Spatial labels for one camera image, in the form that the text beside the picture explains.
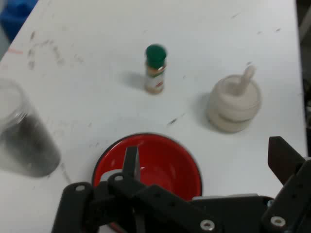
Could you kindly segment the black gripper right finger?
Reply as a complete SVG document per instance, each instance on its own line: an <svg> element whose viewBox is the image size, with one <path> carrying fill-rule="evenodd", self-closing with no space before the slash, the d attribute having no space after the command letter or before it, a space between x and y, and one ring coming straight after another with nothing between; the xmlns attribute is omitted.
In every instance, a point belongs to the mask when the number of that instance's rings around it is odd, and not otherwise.
<svg viewBox="0 0 311 233"><path fill-rule="evenodd" d="M268 143L268 166L283 184L261 218L264 233L311 231L311 161L306 160L282 137Z"/></svg>

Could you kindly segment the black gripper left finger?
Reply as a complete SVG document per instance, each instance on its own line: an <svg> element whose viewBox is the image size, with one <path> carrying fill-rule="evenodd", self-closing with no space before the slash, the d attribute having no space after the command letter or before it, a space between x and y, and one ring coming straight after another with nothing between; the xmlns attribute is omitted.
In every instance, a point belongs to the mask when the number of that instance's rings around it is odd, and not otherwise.
<svg viewBox="0 0 311 233"><path fill-rule="evenodd" d="M139 181L138 147L128 147L122 171L97 187L79 182L62 193L54 233L96 233L100 226L126 223L136 233L219 233L221 223L202 209L157 186Z"/></svg>

